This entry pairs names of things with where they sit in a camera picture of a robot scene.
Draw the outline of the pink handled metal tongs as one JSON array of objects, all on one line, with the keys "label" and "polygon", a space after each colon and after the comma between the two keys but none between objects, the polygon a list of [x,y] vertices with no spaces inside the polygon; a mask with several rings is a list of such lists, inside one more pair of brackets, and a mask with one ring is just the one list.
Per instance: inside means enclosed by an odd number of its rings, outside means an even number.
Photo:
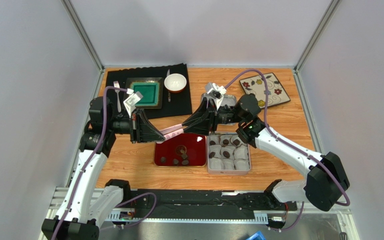
[{"label": "pink handled metal tongs", "polygon": [[159,130],[159,132],[163,135],[164,139],[160,141],[156,141],[157,144],[161,144],[167,140],[170,140],[178,135],[184,133],[184,128],[182,124],[176,124],[164,129]]}]

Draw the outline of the red lacquer tray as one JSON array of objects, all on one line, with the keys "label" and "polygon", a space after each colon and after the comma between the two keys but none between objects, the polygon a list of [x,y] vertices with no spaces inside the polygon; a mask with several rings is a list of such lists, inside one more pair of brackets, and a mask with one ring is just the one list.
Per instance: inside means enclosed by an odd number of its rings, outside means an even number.
[{"label": "red lacquer tray", "polygon": [[[183,133],[156,144],[153,162],[159,167],[203,167],[208,159],[207,146],[206,136]],[[187,154],[188,159],[182,159],[182,154]],[[166,157],[166,163],[161,163],[161,157]],[[173,165],[174,159],[179,160],[178,165]],[[188,160],[189,165],[182,165],[183,160]]]}]

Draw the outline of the silver tin with paper cups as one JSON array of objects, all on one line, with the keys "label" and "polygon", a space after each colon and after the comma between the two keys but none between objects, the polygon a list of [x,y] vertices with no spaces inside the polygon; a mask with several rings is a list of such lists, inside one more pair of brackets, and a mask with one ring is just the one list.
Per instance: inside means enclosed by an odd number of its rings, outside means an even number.
[{"label": "silver tin with paper cups", "polygon": [[250,147],[233,132],[206,137],[207,172],[211,175],[244,176],[251,168]]}]

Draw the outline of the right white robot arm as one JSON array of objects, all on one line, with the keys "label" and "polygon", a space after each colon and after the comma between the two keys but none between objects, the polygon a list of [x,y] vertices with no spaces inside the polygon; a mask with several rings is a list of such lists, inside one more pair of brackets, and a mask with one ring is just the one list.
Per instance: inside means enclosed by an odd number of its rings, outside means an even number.
[{"label": "right white robot arm", "polygon": [[230,111],[238,124],[236,133],[249,146],[272,154],[293,167],[303,180],[275,180],[267,187],[271,199],[279,203],[305,202],[328,212],[334,205],[348,207],[346,191],[350,182],[340,157],[305,148],[282,136],[260,119],[259,103],[254,94],[243,95]]}]

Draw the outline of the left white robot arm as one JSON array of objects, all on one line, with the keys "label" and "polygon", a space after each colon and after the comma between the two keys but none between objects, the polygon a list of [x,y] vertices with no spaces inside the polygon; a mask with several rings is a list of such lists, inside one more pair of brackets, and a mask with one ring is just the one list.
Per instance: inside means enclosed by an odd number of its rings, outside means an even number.
[{"label": "left white robot arm", "polygon": [[106,164],[117,134],[129,135],[132,143],[163,142],[164,135],[136,108],[123,120],[115,119],[115,109],[108,97],[90,102],[90,120],[82,135],[77,166],[66,196],[55,217],[46,218],[41,231],[48,240],[96,240],[100,228],[124,197],[130,193],[125,180],[110,180],[92,201],[95,185]]}]

